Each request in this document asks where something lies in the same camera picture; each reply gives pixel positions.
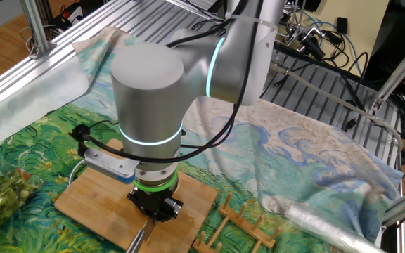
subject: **white cloth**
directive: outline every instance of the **white cloth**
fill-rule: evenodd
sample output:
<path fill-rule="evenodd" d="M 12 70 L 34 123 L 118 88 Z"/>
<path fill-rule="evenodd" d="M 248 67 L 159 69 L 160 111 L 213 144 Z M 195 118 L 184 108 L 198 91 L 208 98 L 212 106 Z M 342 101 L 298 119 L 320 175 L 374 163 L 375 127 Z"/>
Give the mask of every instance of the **white cloth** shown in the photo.
<path fill-rule="evenodd" d="M 0 102 L 0 142 L 79 98 L 88 88 L 77 56 L 26 84 Z"/>

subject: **green ring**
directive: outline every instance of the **green ring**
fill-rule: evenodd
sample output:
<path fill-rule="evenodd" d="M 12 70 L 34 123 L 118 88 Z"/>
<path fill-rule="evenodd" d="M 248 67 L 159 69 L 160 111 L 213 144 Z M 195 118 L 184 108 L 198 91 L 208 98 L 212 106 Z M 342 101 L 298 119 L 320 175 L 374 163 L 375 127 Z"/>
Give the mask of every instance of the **green ring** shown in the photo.
<path fill-rule="evenodd" d="M 161 190 L 165 190 L 166 188 L 170 187 L 175 181 L 177 180 L 177 170 L 174 171 L 174 175 L 172 177 L 172 179 L 170 181 L 168 181 L 168 183 L 166 183 L 163 186 L 158 186 L 158 187 L 148 187 L 148 186 L 144 186 L 141 183 L 137 182 L 134 180 L 134 182 L 132 182 L 139 190 L 142 191 L 146 191 L 149 193 L 156 193 L 156 192 L 160 192 Z"/>

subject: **printed fabric cloth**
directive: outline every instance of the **printed fabric cloth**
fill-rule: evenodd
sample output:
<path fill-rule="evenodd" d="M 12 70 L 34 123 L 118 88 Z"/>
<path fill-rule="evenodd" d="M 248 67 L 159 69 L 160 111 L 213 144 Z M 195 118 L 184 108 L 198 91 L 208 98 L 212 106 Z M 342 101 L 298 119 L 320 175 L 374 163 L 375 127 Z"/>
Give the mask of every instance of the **printed fabric cloth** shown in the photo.
<path fill-rule="evenodd" d="M 124 252 L 53 206 L 81 160 L 68 135 L 78 124 L 117 119 L 110 65 L 118 51 L 143 43 L 112 27 L 73 46 L 89 79 L 86 94 L 0 143 L 0 159 L 45 180 L 39 192 L 0 229 L 0 252 Z M 184 117 L 182 143 L 201 145 L 226 123 L 232 104 L 199 98 Z M 92 136 L 121 139 L 117 126 L 99 124 Z M 190 150 L 181 149 L 181 153 Z M 242 107 L 231 135 L 217 148 L 180 162 L 178 169 L 215 188 L 218 197 L 201 231 L 206 243 L 223 217 L 217 207 L 233 192 L 230 207 L 248 202 L 244 217 L 271 235 L 281 227 L 273 249 L 258 252 L 338 252 L 283 218 L 292 202 L 328 213 L 332 219 L 374 242 L 387 206 L 399 197 L 401 173 L 332 126 L 260 101 Z M 221 252 L 250 252 L 255 240 L 228 222 L 213 245 Z"/>

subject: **table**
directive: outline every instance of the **table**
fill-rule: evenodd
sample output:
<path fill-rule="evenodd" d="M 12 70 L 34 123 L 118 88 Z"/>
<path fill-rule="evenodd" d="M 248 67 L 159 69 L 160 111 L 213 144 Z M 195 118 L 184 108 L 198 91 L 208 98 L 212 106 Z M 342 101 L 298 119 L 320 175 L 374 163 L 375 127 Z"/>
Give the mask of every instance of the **table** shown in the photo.
<path fill-rule="evenodd" d="M 387 9 L 388 0 L 323 0 L 315 13 L 307 12 L 313 19 L 336 24 L 337 17 L 348 19 L 347 36 L 351 39 L 357 55 L 367 52 L 371 57 L 376 37 L 383 21 Z M 303 25 L 309 25 L 307 17 L 303 18 Z M 330 25 L 320 24 L 322 30 L 335 30 Z M 328 55 L 334 47 L 329 43 L 323 43 L 321 49 Z M 347 43 L 345 53 L 349 56 L 349 65 L 343 70 L 348 70 L 351 63 L 355 60 L 351 44 Z M 344 56 L 339 56 L 338 64 L 345 61 Z M 361 70 L 364 68 L 364 59 L 359 60 Z M 357 67 L 352 68 L 352 73 L 359 75 Z"/>

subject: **glowing cyan ring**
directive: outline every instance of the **glowing cyan ring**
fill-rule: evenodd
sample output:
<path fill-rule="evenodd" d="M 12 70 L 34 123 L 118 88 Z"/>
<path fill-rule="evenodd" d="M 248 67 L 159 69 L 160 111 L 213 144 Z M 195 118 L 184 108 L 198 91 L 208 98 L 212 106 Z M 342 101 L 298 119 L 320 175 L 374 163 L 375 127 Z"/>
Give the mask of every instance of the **glowing cyan ring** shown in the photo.
<path fill-rule="evenodd" d="M 217 47 L 215 48 L 214 51 L 214 55 L 212 56 L 212 60 L 210 61 L 209 73 L 207 73 L 207 81 L 205 83 L 205 95 L 208 96 L 209 98 L 210 98 L 210 83 L 212 82 L 212 74 L 215 68 L 215 61 L 217 60 L 219 49 L 221 48 L 221 45 L 223 44 L 225 39 L 226 38 L 221 38 L 218 41 Z"/>
<path fill-rule="evenodd" d="M 121 134 L 122 134 L 128 141 L 131 141 L 131 142 L 133 142 L 133 143 L 135 143 L 135 144 L 148 145 L 148 146 L 165 144 L 165 143 L 171 141 L 172 139 L 176 138 L 176 136 L 178 136 L 178 135 L 181 133 L 181 131 L 182 131 L 182 124 L 181 124 L 181 127 L 179 127 L 179 130 L 178 130 L 175 134 L 173 134 L 173 136 L 169 137 L 168 139 L 163 140 L 163 141 L 156 141 L 156 142 L 151 142 L 151 143 L 149 143 L 149 142 L 143 142 L 143 141 L 134 140 L 133 138 L 131 138 L 131 137 L 129 137 L 128 135 L 126 135 L 126 134 L 123 132 L 123 130 L 121 129 L 121 127 L 120 127 L 120 132 L 121 132 Z"/>

